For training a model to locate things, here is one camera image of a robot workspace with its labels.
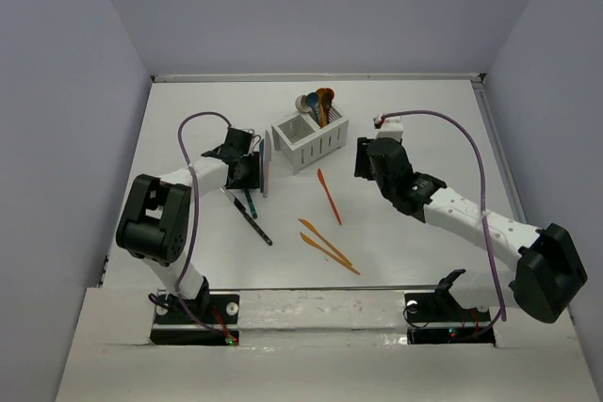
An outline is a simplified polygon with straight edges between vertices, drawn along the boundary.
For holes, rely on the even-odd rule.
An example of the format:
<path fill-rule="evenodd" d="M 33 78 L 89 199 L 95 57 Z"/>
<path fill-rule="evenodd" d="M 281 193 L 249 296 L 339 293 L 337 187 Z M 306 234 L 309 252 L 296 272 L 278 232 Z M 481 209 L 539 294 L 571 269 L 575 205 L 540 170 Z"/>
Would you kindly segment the orange-red plastic spoon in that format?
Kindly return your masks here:
<path fill-rule="evenodd" d="M 334 91 L 331 88 L 326 88 L 325 94 L 323 95 L 323 97 L 321 99 L 321 105 L 322 105 L 323 118 L 324 118 L 325 125 L 328 125 L 330 122 L 330 111 L 332 108 L 333 99 L 334 99 Z"/>

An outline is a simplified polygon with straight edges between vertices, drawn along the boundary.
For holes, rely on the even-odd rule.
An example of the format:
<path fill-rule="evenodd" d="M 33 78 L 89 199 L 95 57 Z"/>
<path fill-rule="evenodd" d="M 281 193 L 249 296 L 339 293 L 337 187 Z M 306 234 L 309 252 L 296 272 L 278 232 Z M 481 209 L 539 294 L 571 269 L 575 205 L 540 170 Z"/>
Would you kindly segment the blue plastic spoon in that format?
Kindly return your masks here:
<path fill-rule="evenodd" d="M 319 103 L 319 96 L 316 92 L 311 92 L 306 96 L 306 105 L 310 108 L 312 118 L 319 127 L 323 126 L 322 110 Z"/>

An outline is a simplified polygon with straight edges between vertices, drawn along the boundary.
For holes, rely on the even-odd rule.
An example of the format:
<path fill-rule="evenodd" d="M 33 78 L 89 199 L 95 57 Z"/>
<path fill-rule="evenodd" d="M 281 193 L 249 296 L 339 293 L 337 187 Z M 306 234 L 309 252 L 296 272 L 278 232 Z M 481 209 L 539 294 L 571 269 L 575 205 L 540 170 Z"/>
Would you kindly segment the beige long spoon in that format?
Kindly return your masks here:
<path fill-rule="evenodd" d="M 295 106 L 296 109 L 300 112 L 300 113 L 304 113 L 304 114 L 311 114 L 312 113 L 312 107 L 307 103 L 307 96 L 306 95 L 300 95 L 296 98 L 295 101 Z"/>

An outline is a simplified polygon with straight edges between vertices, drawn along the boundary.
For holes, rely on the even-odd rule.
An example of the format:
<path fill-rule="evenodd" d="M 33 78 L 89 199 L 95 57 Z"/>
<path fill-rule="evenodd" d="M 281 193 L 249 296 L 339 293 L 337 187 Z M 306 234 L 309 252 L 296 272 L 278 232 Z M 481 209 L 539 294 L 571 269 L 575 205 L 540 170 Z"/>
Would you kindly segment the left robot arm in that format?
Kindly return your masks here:
<path fill-rule="evenodd" d="M 189 322 L 203 319 L 210 304 L 207 278 L 194 268 L 185 246 L 194 239 L 188 225 L 199 224 L 201 197 L 220 190 L 260 186 L 260 153 L 254 135 L 229 128 L 224 142 L 184 168 L 156 177 L 140 174 L 131 184 L 116 231 L 116 244 L 145 262 L 164 283 L 166 309 Z"/>

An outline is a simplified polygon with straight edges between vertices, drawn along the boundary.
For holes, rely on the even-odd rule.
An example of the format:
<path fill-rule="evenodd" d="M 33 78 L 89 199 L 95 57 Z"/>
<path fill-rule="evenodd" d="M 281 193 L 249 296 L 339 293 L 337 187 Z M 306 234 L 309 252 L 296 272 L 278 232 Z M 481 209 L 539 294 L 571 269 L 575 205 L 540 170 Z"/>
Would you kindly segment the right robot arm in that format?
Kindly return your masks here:
<path fill-rule="evenodd" d="M 506 302 L 540 322 L 555 323 L 587 281 L 565 228 L 483 213 L 444 181 L 415 171 L 404 147 L 391 137 L 358 138 L 354 174 L 375 182 L 402 214 L 493 253 L 509 270 L 499 279 Z"/>

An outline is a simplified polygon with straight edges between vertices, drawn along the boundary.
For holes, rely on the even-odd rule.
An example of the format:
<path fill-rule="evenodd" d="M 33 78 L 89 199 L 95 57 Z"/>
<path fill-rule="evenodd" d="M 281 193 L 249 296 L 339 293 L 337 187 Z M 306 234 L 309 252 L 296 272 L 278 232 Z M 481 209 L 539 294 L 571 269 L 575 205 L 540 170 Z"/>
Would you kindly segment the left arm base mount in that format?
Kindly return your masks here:
<path fill-rule="evenodd" d="M 168 293 L 147 296 L 154 305 L 150 341 L 156 346 L 238 346 L 240 296 L 212 292 L 205 311 L 194 311 L 187 301 L 191 318 L 178 299 Z"/>

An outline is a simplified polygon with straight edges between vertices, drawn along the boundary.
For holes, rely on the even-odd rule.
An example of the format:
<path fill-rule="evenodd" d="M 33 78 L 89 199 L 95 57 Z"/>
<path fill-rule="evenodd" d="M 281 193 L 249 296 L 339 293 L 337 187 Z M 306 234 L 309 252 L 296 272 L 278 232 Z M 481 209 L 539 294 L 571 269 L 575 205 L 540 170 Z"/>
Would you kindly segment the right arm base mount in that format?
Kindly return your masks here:
<path fill-rule="evenodd" d="M 488 312 L 462 308 L 449 294 L 410 293 L 402 314 L 411 345 L 496 344 Z"/>

